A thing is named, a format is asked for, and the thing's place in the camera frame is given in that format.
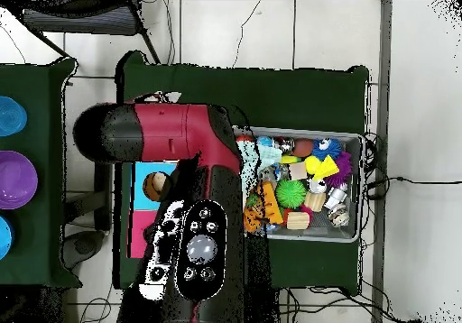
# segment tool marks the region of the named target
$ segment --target silver button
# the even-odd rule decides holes
[[[200,216],[200,218],[208,218],[208,217],[210,217],[210,209],[203,208],[202,210],[200,210],[199,216]]]
[[[204,281],[213,281],[215,278],[215,272],[209,267],[206,267],[205,269],[202,269],[202,272],[200,272],[200,277],[202,277]]]
[[[184,279],[186,281],[192,280],[196,276],[196,269],[191,267],[186,268],[186,272],[184,273]]]
[[[218,225],[215,222],[207,222],[207,230],[210,233],[215,233],[218,230]]]
[[[194,233],[198,232],[200,230],[200,227],[201,227],[200,222],[198,221],[191,222],[191,228],[190,228],[191,232],[194,232]]]

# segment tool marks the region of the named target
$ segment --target blue bowl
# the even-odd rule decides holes
[[[10,97],[0,96],[0,136],[21,132],[27,123],[27,114],[22,106]]]
[[[0,260],[9,252],[13,243],[14,231],[8,220],[0,216]]]

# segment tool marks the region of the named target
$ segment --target purple spiky ball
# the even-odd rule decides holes
[[[351,166],[351,154],[348,152],[342,151],[340,155],[335,160],[336,165],[338,166],[339,172],[333,174],[332,176],[327,176],[324,181],[331,187],[340,188],[343,183],[347,182],[348,176],[352,172]]]

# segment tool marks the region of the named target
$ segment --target black control panel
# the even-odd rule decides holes
[[[184,223],[177,261],[176,285],[194,301],[213,297],[225,279],[226,213],[208,199],[196,202]]]

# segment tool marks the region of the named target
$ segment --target green table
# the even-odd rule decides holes
[[[19,134],[0,138],[0,149],[22,153],[39,176],[28,204],[0,211],[16,234],[10,252],[0,261],[0,285],[80,286],[60,259],[65,200],[61,96],[76,64],[70,58],[49,66],[0,64],[0,95],[16,100],[28,116]]]
[[[155,91],[181,92],[181,103],[224,106],[233,125],[362,134],[365,130],[366,67],[349,71],[322,69],[215,69],[193,65],[148,65],[139,51],[127,53],[117,66],[117,97],[127,100]],[[138,260],[126,258],[130,164],[124,164],[120,245],[115,283],[126,288]],[[358,242],[334,244],[270,240],[273,287],[310,285],[345,287],[357,293]]]

